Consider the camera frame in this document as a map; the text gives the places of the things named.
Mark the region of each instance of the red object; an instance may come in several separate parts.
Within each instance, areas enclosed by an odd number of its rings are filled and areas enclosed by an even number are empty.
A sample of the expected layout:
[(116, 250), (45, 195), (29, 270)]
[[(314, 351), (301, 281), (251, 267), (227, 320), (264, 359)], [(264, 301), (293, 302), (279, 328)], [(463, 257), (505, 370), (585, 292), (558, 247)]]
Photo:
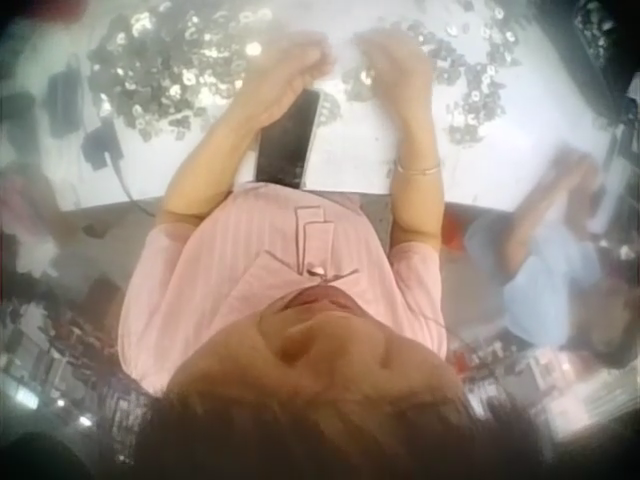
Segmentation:
[(453, 366), (456, 373), (464, 376), (471, 371), (471, 364), (467, 359), (467, 355), (462, 350), (456, 350), (451, 354), (449, 363)]
[(451, 210), (445, 209), (442, 220), (442, 244), (449, 250), (464, 252), (465, 227), (458, 216)]
[(76, 23), (87, 10), (87, 0), (36, 0), (27, 15), (47, 23)]

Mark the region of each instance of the workbench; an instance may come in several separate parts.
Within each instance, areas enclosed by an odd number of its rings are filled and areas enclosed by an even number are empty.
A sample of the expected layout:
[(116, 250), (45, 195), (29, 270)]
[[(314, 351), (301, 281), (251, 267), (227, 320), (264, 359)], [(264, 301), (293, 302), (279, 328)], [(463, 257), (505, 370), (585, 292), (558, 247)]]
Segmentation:
[[(459, 31), (451, 38), (455, 47), (472, 62), (485, 61), (486, 44), (479, 32), (492, 11), (482, 0), (475, 0), (473, 12), (465, 12), (455, 0), (265, 3), (293, 29), (326, 32), (337, 57), (335, 72), (317, 86), (339, 99), (341, 118), (316, 133), (305, 178), (310, 190), (389, 191), (397, 143), (393, 126), (377, 102), (347, 101), (341, 81), (346, 69), (362, 62), (352, 41), (356, 32), (396, 20), (418, 19), (445, 36), (446, 28), (455, 25)], [(76, 25), (42, 27), (20, 61), (16, 86), (42, 98), (49, 75), (62, 70), (73, 55), (80, 58), (86, 74), (90, 68), (86, 54), (99, 41), (111, 17), (144, 10), (141, 5), (94, 2)], [(599, 161), (605, 156), (611, 130), (582, 98), (541, 28), (532, 23), (518, 29), (517, 35), (521, 65), (500, 69), (496, 75), (506, 85), (502, 91), (506, 113), (486, 125), (481, 142), (458, 146), (448, 138), (450, 108), (459, 100), (462, 86), (438, 85), (434, 89), (433, 116), (447, 201), (511, 211), (547, 169), (558, 147), (572, 145)], [(84, 97), (90, 98), (90, 93), (86, 91)], [(215, 117), (223, 108), (212, 107), (209, 113)], [(83, 131), (55, 140), (48, 134), (42, 109), (38, 116), (43, 168), (63, 210), (127, 201), (111, 168), (93, 171), (84, 161), (80, 150)], [(89, 101), (84, 105), (84, 122), (87, 130), (99, 124), (96, 108)], [(116, 129), (125, 156), (121, 162), (123, 178), (135, 199), (161, 197), (174, 172), (204, 135), (193, 128), (181, 141), (164, 135), (144, 142), (120, 120), (116, 120)], [(7, 154), (6, 145), (1, 148), (3, 155)], [(255, 151), (243, 161), (237, 183), (251, 181), (254, 171)]]

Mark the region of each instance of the bracelet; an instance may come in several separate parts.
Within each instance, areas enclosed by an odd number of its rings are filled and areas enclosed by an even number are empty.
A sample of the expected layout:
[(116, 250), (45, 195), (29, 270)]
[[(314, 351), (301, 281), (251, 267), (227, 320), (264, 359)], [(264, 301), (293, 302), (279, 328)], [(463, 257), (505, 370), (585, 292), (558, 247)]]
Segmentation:
[(421, 170), (407, 170), (402, 168), (402, 165), (400, 165), (400, 162), (396, 163), (396, 169), (398, 170), (398, 172), (404, 173), (405, 175), (408, 175), (410, 177), (427, 177), (429, 175), (433, 175), (434, 173), (439, 172), (441, 168), (442, 168), (442, 165), (438, 164), (432, 168), (425, 168)]

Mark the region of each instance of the smartphone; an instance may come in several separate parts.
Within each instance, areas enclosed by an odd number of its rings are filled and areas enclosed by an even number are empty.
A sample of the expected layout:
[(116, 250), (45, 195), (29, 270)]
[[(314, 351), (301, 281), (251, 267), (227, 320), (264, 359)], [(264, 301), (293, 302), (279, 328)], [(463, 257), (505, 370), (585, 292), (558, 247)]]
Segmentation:
[(304, 90), (260, 135), (256, 181), (300, 189), (318, 118), (321, 94)]

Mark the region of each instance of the blue shirt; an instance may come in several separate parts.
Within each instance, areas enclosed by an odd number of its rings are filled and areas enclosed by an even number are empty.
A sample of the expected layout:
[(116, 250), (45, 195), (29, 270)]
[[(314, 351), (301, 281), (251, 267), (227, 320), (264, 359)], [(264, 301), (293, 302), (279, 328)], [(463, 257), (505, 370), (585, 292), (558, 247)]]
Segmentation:
[[(471, 225), (465, 238), (473, 261), (499, 284), (504, 268), (498, 248), (508, 222), (504, 214), (486, 215)], [(579, 241), (560, 222), (541, 225), (529, 257), (502, 287), (505, 326), (536, 346), (564, 345), (570, 334), (571, 289), (586, 289), (601, 275), (591, 243)]]

